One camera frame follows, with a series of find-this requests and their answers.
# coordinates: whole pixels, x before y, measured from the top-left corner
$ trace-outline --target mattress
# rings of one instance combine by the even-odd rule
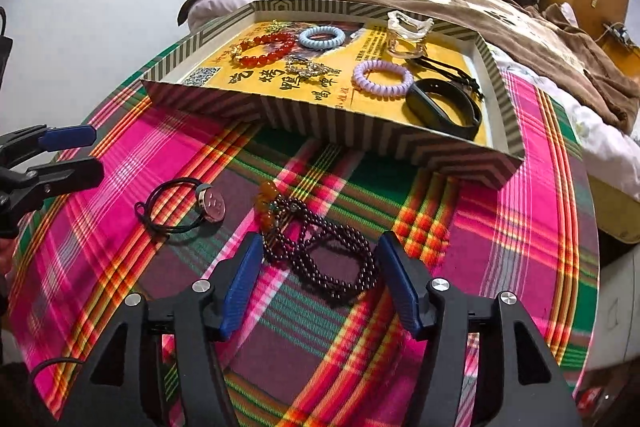
[[[190,31],[195,33],[253,1],[199,0],[189,12]],[[598,227],[624,243],[640,243],[640,119],[632,136],[626,136],[548,78],[515,62],[500,48],[492,44],[489,48],[501,70],[526,79],[564,107],[582,146]]]

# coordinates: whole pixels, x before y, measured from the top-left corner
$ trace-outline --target blue gripper pad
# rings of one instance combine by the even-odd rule
[[[262,236],[258,233],[248,233],[234,256],[234,259],[238,256],[241,256],[242,259],[222,304],[223,318],[220,324],[220,333],[225,340],[228,340],[242,323],[249,297],[254,290],[258,273],[260,273],[263,255]]]
[[[61,127],[47,129],[38,140],[38,145],[48,152],[63,151],[93,145],[96,137],[95,129],[90,125]]]
[[[432,276],[420,259],[411,259],[394,232],[380,237],[374,258],[389,288],[400,322],[416,340],[424,340],[424,328],[433,326],[434,310],[427,286]]]

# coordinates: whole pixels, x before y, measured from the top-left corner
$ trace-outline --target table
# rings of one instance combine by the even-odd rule
[[[60,355],[87,357],[130,291],[174,295],[233,255],[243,234],[257,228],[257,185],[277,179],[295,187],[312,210],[353,225],[372,242],[394,230],[411,256],[467,293],[515,292],[576,386],[596,311],[598,240],[580,148],[559,105],[503,72],[527,160],[497,192],[257,124],[153,107],[139,77],[178,44],[90,115],[98,131],[92,151],[60,156],[98,156],[102,185],[48,200],[20,238],[9,314],[29,368]],[[160,182],[187,175],[222,192],[223,226],[154,240],[134,203]],[[167,193],[160,217],[193,219],[187,195],[181,188]],[[331,309],[288,272],[263,266],[241,329],[216,348],[242,425],[309,419],[316,426],[399,426],[424,345],[403,331],[381,283],[354,307]],[[180,426],[172,352],[168,337],[164,383],[172,423]],[[472,337],[459,425],[470,422],[477,368]],[[36,381],[54,412],[73,370],[59,365]]]

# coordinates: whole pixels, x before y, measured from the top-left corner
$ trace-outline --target white bed sheet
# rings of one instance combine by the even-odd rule
[[[229,13],[255,0],[199,0],[191,7],[188,23],[191,33],[199,31],[210,20]],[[640,119],[632,133],[634,141],[588,107],[580,105],[572,95],[551,80],[515,62],[507,53],[489,44],[498,67],[511,71],[546,92],[564,107],[582,149],[587,172],[611,187],[640,202]]]

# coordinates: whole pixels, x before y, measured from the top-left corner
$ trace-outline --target yellow paper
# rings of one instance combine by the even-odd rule
[[[405,60],[391,57],[386,52],[386,26],[357,23],[322,23],[323,25],[329,24],[343,29],[347,35],[345,44],[338,49],[326,52],[308,50],[296,44],[290,55],[301,55],[309,58],[314,62],[340,70],[340,74],[306,79],[288,74],[284,60],[256,68],[243,68],[231,61],[230,51],[233,46],[244,39],[253,39],[256,36],[265,35],[266,29],[270,24],[270,22],[255,23],[204,60],[200,67],[220,68],[205,84],[206,87],[252,92],[288,98],[299,102],[339,107],[386,118],[401,124],[422,126],[415,115],[406,107],[404,98],[391,100],[361,92],[351,82],[354,67],[363,60],[381,58],[405,67],[408,66]],[[283,31],[294,33],[298,36],[305,29],[316,25],[315,23],[296,22],[291,23],[290,27],[285,28]],[[280,44],[256,46],[243,52],[242,56],[257,57],[266,55],[275,51],[279,46]],[[457,49],[447,46],[439,40],[437,34],[430,39],[427,49],[430,58],[450,64],[470,74],[463,55]],[[441,78],[446,80],[434,71],[424,70],[417,66],[410,66],[410,69],[416,78]],[[397,75],[377,71],[369,74],[369,80],[389,86],[402,82],[402,79]],[[462,124],[462,118],[446,99],[442,99],[436,94],[432,94],[431,98],[443,108],[454,123]],[[484,121],[474,142],[486,145]]]

